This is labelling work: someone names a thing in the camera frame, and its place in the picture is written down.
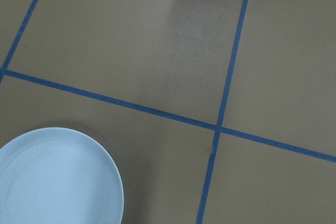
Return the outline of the blue plate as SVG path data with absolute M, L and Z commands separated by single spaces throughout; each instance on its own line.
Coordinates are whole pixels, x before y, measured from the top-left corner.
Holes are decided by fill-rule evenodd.
M 117 166 L 93 138 L 47 127 L 1 148 L 1 223 L 121 223 L 123 210 Z

